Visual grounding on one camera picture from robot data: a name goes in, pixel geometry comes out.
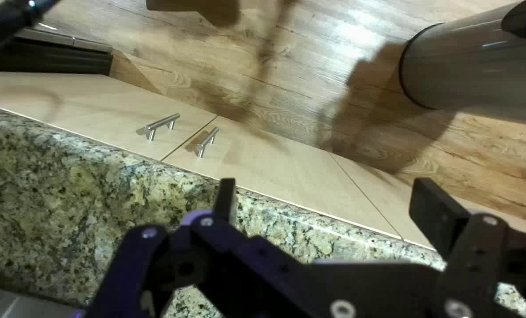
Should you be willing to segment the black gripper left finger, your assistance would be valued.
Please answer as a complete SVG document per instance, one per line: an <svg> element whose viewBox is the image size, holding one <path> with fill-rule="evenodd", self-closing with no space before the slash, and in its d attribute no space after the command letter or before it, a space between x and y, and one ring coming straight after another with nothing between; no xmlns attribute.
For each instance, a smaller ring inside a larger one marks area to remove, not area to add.
<svg viewBox="0 0 526 318"><path fill-rule="evenodd" d="M221 178L212 211L223 218L230 220L237 209L237 181L234 178Z"/></svg>

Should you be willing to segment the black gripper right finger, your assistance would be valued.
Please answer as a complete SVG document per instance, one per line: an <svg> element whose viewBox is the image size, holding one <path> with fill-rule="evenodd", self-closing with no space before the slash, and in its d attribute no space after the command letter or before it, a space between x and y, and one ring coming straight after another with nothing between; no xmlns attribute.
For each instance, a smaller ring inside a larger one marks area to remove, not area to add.
<svg viewBox="0 0 526 318"><path fill-rule="evenodd" d="M470 220L470 211L431 178L412 186L410 216L438 254L447 259Z"/></svg>

